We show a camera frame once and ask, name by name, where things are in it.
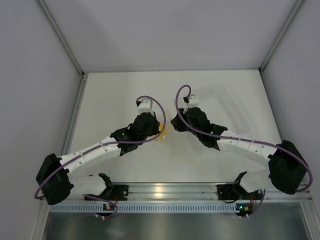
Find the yellow fake lemon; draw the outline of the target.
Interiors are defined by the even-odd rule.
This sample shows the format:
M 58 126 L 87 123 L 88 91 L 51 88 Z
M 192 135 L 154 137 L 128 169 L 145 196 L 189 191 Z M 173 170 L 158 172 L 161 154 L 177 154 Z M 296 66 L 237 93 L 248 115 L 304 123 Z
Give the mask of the yellow fake lemon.
M 167 134 L 167 128 L 161 123 L 159 125 L 159 131 L 160 131 L 160 135 L 157 137 L 157 141 L 160 140 L 164 140 L 166 138 L 166 134 Z

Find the clear zip top bag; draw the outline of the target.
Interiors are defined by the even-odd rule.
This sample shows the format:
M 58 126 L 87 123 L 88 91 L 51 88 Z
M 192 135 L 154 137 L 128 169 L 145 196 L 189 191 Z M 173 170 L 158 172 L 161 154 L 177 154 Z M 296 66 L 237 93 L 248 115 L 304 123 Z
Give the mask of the clear zip top bag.
M 156 142 L 162 144 L 168 144 L 172 138 L 174 137 L 174 128 L 172 124 L 169 122 L 165 126 L 161 123 L 159 126 L 159 130 L 163 130 L 159 137 L 156 138 Z

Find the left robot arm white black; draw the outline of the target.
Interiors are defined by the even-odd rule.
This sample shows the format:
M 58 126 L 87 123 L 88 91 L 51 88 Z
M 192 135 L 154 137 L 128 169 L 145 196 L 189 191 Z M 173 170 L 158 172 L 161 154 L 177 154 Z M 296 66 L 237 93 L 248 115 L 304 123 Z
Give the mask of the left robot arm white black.
M 46 156 L 35 178 L 43 198 L 51 206 L 71 196 L 92 195 L 109 199 L 114 188 L 110 177 L 105 173 L 89 175 L 87 169 L 135 151 L 160 133 L 159 126 L 154 112 L 143 112 L 127 127 L 88 148 L 67 155 L 52 153 Z

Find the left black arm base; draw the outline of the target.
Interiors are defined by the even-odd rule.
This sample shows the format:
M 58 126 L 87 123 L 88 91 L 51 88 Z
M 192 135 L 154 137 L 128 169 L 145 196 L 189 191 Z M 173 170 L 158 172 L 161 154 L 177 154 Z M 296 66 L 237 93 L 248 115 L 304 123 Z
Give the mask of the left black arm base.
M 99 197 L 108 201 L 127 201 L 129 186 L 126 184 L 115 184 L 108 186 Z

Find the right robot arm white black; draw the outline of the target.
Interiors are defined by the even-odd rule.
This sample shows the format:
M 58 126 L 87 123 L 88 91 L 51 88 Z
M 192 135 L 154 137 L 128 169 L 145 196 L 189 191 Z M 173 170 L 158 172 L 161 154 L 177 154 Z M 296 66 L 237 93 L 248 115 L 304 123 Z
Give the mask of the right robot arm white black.
M 237 176 L 233 192 L 238 198 L 244 199 L 262 189 L 275 188 L 288 195 L 302 191 L 300 185 L 308 165 L 291 141 L 273 144 L 244 138 L 225 126 L 210 122 L 199 107 L 178 108 L 170 123 L 175 131 L 192 134 L 208 149 L 232 153 L 263 167 L 258 171 L 243 171 Z

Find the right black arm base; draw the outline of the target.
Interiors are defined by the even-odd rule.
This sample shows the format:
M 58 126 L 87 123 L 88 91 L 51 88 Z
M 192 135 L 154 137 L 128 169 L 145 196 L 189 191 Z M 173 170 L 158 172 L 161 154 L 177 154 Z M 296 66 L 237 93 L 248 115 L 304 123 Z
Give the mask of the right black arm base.
M 240 199 L 239 189 L 236 184 L 219 184 L 216 188 L 220 201 L 237 201 Z

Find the white perforated plastic basket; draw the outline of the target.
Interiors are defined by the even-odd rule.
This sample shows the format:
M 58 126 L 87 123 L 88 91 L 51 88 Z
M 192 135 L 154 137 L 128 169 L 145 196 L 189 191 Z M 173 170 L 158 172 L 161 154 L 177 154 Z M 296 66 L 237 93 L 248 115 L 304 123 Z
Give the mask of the white perforated plastic basket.
M 198 98 L 199 108 L 206 113 L 211 123 L 225 126 L 242 136 L 255 135 L 256 127 L 252 117 L 226 84 L 218 82 L 192 88 L 191 91 L 184 87 L 178 97 L 180 108 L 186 106 L 183 97 L 188 93 Z

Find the aluminium mounting rail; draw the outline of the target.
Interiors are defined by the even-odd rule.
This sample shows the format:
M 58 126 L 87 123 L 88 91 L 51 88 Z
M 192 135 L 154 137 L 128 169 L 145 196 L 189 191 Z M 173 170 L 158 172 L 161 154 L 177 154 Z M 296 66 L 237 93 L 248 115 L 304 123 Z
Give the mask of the aluminium mounting rail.
M 217 185 L 222 182 L 124 182 L 128 185 L 128 201 L 200 201 L 217 202 Z M 310 191 L 305 190 L 294 195 L 280 192 L 276 189 L 266 191 L 264 200 L 266 202 L 307 202 L 311 201 Z

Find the aluminium frame post left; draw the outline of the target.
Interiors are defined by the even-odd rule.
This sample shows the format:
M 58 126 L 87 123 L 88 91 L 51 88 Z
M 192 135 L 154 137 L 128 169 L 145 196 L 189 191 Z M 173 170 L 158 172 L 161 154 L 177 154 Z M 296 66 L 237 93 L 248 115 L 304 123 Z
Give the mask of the aluminium frame post left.
M 71 63 L 73 64 L 77 73 L 83 77 L 85 72 L 83 71 L 82 67 L 80 66 L 74 52 L 72 51 L 67 39 L 65 38 L 61 28 L 59 27 L 55 17 L 53 16 L 51 10 L 49 9 L 47 3 L 44 0 L 35 0 L 35 3 L 38 5 L 40 11 L 43 13 L 45 19 L 49 23 L 50 27 L 52 28 L 54 34 L 56 35 L 59 43 L 61 44 L 62 48 L 64 49 L 65 53 L 67 54 L 68 58 L 70 59 Z

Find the aluminium frame post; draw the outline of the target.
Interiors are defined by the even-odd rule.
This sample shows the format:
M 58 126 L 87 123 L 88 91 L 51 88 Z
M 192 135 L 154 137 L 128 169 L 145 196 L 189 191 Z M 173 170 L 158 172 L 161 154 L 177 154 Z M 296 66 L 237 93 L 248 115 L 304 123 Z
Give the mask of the aluminium frame post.
M 295 18 L 303 8 L 306 0 L 295 0 L 293 6 L 291 7 L 288 15 L 285 17 L 285 20 L 283 24 L 280 27 L 279 32 L 276 34 L 274 41 L 272 42 L 270 48 L 267 51 L 266 56 L 264 57 L 260 67 L 259 67 L 259 73 L 263 74 L 266 67 L 268 66 L 269 62 L 271 61 L 273 55 L 275 54 L 276 50 L 284 40 L 286 34 L 288 33 L 290 27 L 295 21 Z
M 55 17 L 53 16 L 51 10 L 49 9 L 47 3 L 44 0 L 35 0 L 35 3 L 38 5 L 40 11 L 43 13 L 45 19 L 49 23 L 50 27 L 52 28 L 54 34 L 56 35 L 59 43 L 61 44 L 62 48 L 64 49 L 65 53 L 67 54 L 68 58 L 70 59 L 71 63 L 73 64 L 77 73 L 83 77 L 85 72 L 83 71 L 82 67 L 80 66 L 74 52 L 72 51 L 67 39 L 65 38 L 61 28 L 59 27 Z

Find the aluminium frame post right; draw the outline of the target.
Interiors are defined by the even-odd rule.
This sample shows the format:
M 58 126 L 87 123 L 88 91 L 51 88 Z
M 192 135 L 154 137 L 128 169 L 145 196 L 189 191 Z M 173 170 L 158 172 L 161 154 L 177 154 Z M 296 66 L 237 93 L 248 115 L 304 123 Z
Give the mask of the aluminium frame post right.
M 274 41 L 272 42 L 270 48 L 267 51 L 266 56 L 264 57 L 260 67 L 259 67 L 259 73 L 263 74 L 266 67 L 268 66 L 269 62 L 271 61 L 273 55 L 275 54 L 276 50 L 284 40 L 286 34 L 288 33 L 290 27 L 295 21 L 295 18 L 303 8 L 306 0 L 295 0 L 293 6 L 291 7 L 288 15 L 285 17 L 285 20 L 283 24 L 280 27 L 279 32 L 276 34 Z

